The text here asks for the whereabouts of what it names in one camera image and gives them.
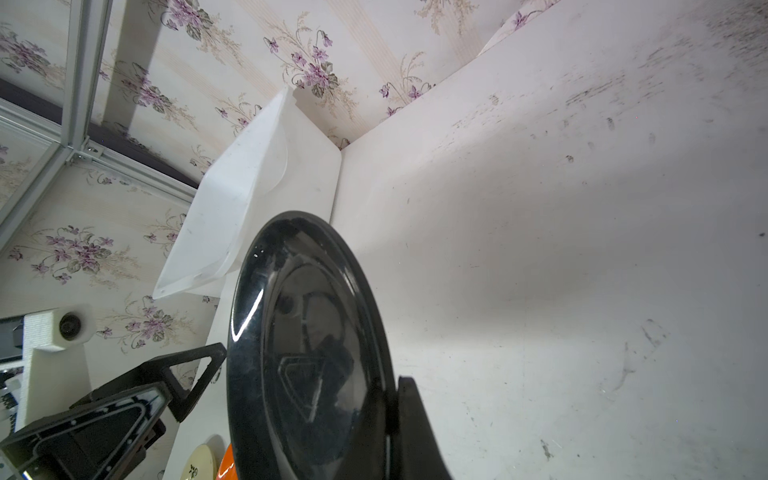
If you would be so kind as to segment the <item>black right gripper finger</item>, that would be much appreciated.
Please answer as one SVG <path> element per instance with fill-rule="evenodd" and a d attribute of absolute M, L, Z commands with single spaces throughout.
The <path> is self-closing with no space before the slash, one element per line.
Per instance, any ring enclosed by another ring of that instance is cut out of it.
<path fill-rule="evenodd" d="M 394 479 L 451 479 L 416 381 L 400 377 L 393 440 Z"/>

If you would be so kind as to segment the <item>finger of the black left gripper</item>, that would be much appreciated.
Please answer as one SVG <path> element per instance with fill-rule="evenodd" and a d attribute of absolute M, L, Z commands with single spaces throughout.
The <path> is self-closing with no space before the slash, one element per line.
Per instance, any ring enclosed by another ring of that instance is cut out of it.
<path fill-rule="evenodd" d="M 11 479 L 124 479 L 165 433 L 160 383 L 134 387 L 48 416 L 1 442 Z"/>
<path fill-rule="evenodd" d="M 213 343 L 177 353 L 161 355 L 117 376 L 92 390 L 77 405 L 102 400 L 130 388 L 161 383 L 170 393 L 168 408 L 179 423 L 193 411 L 210 382 L 223 366 L 227 349 Z"/>

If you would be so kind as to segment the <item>cream plate small flowers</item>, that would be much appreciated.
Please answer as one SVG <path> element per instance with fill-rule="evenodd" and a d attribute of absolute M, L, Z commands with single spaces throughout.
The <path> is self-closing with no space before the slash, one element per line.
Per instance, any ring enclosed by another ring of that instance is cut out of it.
<path fill-rule="evenodd" d="M 181 470 L 180 480 L 215 480 L 218 463 L 207 444 L 197 446 Z"/>

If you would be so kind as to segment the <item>orange plastic plate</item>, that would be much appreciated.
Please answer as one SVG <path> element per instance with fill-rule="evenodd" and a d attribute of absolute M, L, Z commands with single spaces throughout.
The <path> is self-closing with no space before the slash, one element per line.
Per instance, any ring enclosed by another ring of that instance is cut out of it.
<path fill-rule="evenodd" d="M 238 480 L 232 445 L 228 445 L 220 462 L 217 480 Z"/>

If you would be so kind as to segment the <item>black round plate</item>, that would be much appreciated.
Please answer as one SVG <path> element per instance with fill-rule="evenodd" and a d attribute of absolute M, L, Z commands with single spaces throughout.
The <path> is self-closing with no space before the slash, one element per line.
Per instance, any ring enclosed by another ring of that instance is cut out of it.
<path fill-rule="evenodd" d="M 228 333 L 230 441 L 242 479 L 331 479 L 356 440 L 390 458 L 396 383 L 373 291 L 325 220 L 287 211 L 248 248 Z"/>

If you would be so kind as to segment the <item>white plastic bin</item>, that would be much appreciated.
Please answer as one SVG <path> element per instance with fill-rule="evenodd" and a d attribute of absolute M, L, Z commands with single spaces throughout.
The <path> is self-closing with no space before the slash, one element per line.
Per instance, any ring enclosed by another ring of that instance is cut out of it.
<path fill-rule="evenodd" d="M 341 151 L 284 88 L 209 167 L 154 288 L 217 297 L 260 229 L 286 211 L 328 220 Z"/>

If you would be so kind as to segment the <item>aluminium frame post left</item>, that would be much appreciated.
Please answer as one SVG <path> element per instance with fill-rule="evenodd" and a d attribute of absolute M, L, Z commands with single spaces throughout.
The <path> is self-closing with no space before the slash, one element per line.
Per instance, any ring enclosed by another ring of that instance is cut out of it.
<path fill-rule="evenodd" d="M 47 146 L 1 208 L 7 247 L 64 169 L 96 166 L 181 206 L 198 185 L 134 138 L 138 93 L 119 62 L 151 63 L 161 27 L 142 1 L 4 1 L 1 130 Z"/>

